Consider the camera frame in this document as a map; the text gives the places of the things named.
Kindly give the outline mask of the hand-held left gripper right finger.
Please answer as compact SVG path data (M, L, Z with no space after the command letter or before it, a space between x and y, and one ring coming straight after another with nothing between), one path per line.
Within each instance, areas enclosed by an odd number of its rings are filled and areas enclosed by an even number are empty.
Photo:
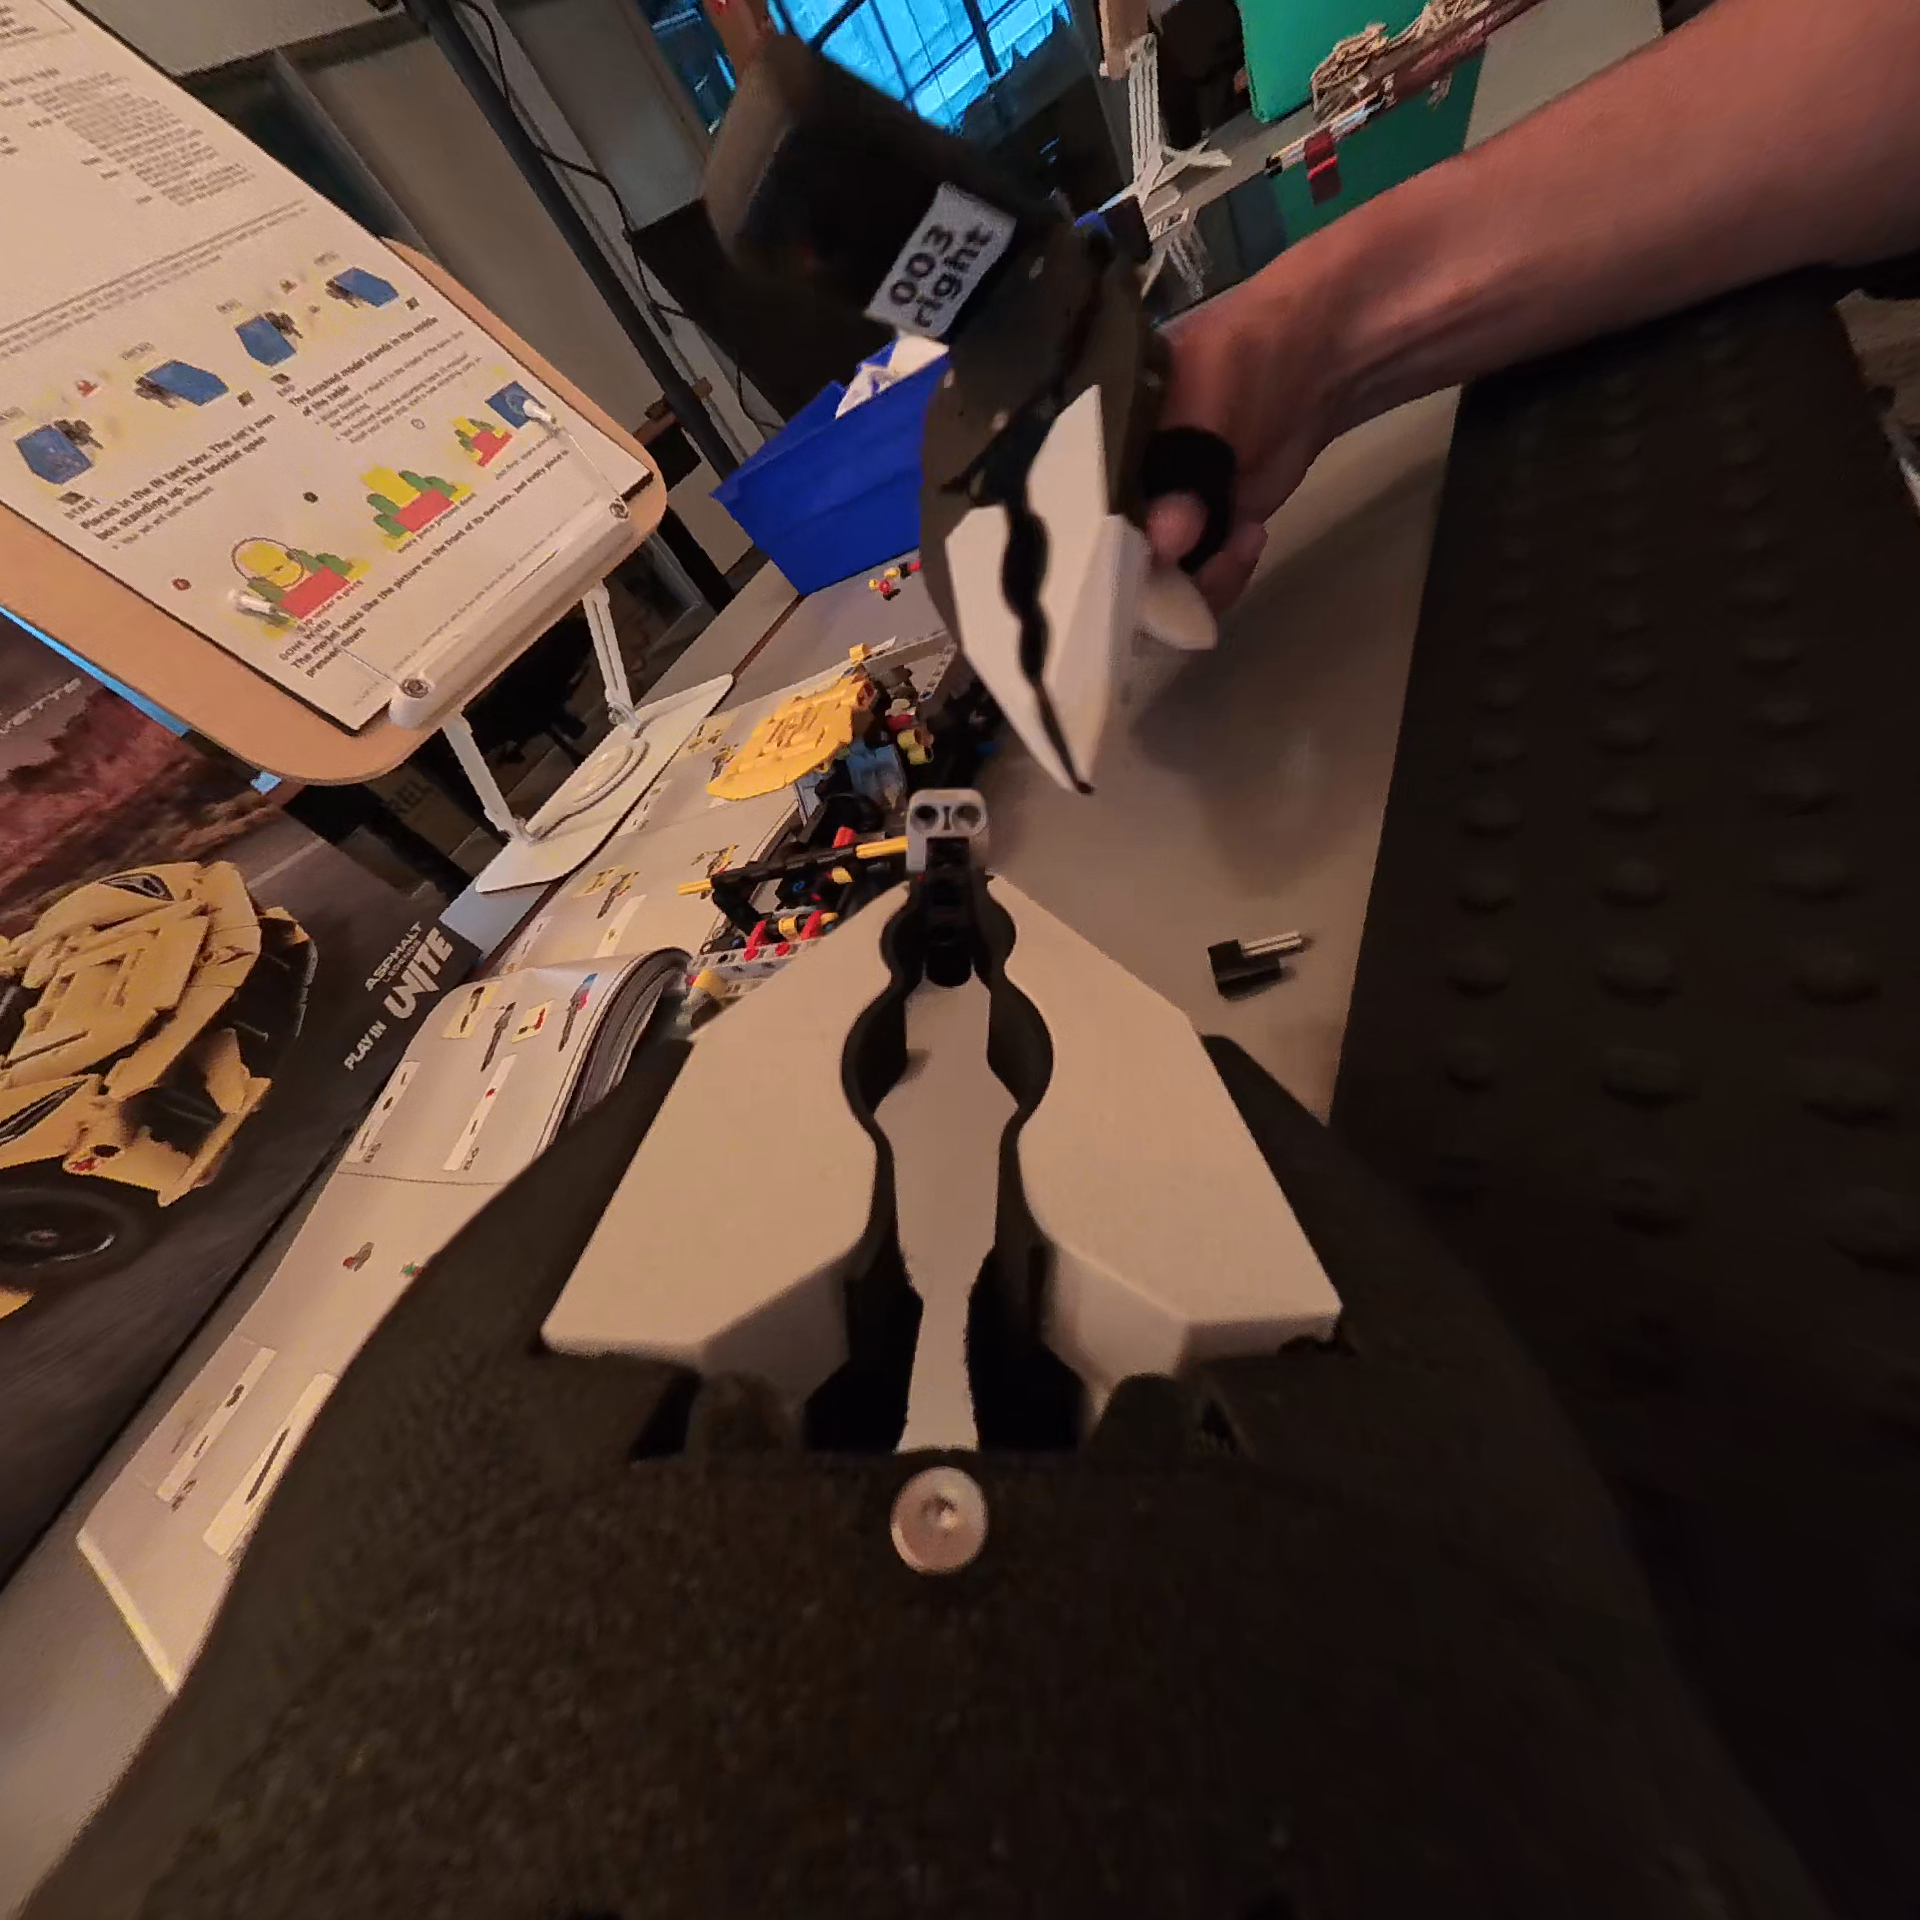
M1332 1336L1336 1292L1188 1017L1006 878L988 889L1050 1043L1015 1139L1046 1347L1122 1380Z

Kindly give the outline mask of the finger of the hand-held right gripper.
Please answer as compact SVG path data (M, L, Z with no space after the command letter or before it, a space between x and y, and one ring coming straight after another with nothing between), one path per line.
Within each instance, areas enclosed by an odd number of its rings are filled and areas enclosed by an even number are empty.
M1147 573L1144 533L1114 502L1100 388L1077 393L1051 419L1026 470L1026 516L1039 535L1031 591L1039 649L1029 669L1039 736L1060 783L1091 791Z
M949 628L991 694L1006 726L1056 783L1074 783L1071 764L1050 734L1039 694L1019 664L1022 619L1002 572L1010 547L1008 512L962 512L944 542L950 588Z

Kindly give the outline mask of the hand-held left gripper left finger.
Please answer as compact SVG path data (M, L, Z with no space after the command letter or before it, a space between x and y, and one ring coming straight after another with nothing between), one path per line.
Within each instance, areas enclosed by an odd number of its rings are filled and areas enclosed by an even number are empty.
M558 1352L746 1375L807 1419L901 1419L915 1288L877 1103L904 1070L896 884L720 1015L543 1321Z

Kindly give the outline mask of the person's right forearm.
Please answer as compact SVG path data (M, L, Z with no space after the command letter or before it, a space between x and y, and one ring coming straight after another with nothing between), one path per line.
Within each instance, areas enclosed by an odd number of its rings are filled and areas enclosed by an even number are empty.
M1918 5L1712 5L1285 257L1310 443L1915 232Z

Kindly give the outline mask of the grey desk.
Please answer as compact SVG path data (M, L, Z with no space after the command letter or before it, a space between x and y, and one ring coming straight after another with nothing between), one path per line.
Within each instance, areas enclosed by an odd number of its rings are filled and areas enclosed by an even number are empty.
M1315 1117L1336 1081L1453 412L1452 390L1414 400L1312 463L1266 523L1216 649L1144 663L1092 797L1068 797L1013 750L982 780L996 873L1239 1043ZM1210 945L1285 929L1312 939L1291 973L1221 999ZM325 1160L5 1587L5 1915L22 1911L170 1700L85 1560L79 1524L259 1294L328 1173Z

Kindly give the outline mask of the person's right hand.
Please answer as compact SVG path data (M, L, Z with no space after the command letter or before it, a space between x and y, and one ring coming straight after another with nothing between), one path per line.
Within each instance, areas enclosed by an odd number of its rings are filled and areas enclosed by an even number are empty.
M1339 431L1354 371L1343 321L1350 281L1336 232L1320 230L1168 332L1158 425L1212 435L1234 452L1229 533L1196 572L1216 615L1240 599L1266 523Z

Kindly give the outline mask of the crumpled white papers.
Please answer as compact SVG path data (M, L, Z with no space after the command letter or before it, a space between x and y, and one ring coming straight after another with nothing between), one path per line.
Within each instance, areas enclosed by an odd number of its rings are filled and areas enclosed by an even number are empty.
M832 416L843 419L877 405L888 421L922 421L947 363L949 344L944 341L901 332L887 348L858 366Z

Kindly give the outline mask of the blue storage bin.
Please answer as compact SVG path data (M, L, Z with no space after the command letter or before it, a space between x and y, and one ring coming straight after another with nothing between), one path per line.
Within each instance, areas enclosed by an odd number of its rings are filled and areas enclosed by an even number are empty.
M888 421L877 405L834 419L843 388L845 381L826 383L714 493L803 593L899 560L922 542L926 419Z

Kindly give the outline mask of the partly built yellow toy car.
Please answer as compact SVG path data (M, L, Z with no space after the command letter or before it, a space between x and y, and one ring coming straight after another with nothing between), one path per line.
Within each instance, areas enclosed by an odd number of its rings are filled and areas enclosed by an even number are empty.
M706 849L679 883L714 925L687 959L690 1021L787 971L904 879L910 817L934 785L971 783L996 755L1002 708L941 635L854 647L788 691L709 781L733 814L773 807L759 843Z

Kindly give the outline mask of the black piece with grey pin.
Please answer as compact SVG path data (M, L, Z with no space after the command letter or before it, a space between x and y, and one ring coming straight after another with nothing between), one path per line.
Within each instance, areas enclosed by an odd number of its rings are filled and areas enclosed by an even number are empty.
M1301 929L1212 943L1207 963L1216 995L1239 1001L1279 985L1310 945L1312 939Z

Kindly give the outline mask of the open instruction booklet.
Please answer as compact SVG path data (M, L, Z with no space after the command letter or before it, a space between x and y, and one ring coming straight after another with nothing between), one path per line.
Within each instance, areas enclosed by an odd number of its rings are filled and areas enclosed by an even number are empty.
M714 875L776 847L791 785L717 797L799 684L706 712L622 830L564 878L502 967L442 995L270 1275L79 1527L79 1552L166 1694L178 1692L259 1513L344 1364L416 1273L662 1035L684 985L733 995L795 949L812 907L733 927Z

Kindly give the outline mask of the green upright panel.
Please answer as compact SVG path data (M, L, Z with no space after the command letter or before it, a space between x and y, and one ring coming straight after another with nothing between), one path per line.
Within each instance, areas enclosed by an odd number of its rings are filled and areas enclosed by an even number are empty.
M1412 3L1266 3L1239 5L1240 51L1255 116L1266 124L1310 110L1312 70L1332 45L1373 23L1403 29L1424 5ZM1279 174L1285 187L1315 209L1339 212L1371 199L1466 143L1480 55L1452 72L1446 95L1426 93L1360 128L1336 147L1339 190L1325 204L1310 196L1304 169Z

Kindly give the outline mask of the black perforated pad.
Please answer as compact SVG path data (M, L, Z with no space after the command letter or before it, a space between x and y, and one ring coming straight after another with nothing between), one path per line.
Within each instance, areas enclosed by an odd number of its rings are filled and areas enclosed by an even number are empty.
M1836 1912L1915 1915L1915 512L1836 304L1466 390L1332 1123Z

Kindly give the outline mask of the brown toy model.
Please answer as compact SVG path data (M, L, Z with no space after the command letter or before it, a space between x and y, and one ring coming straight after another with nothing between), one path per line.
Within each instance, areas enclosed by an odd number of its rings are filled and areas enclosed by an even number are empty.
M1304 169L1315 204L1339 190L1336 147L1379 116L1426 93L1446 95L1452 72L1534 3L1428 3L1399 32L1373 23L1339 39L1310 78L1310 128L1263 159L1266 175Z

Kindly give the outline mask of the toy car box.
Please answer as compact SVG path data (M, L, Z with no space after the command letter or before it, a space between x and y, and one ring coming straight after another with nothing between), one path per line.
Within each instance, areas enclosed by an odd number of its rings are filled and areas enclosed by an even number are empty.
M5 615L2 1576L476 964Z

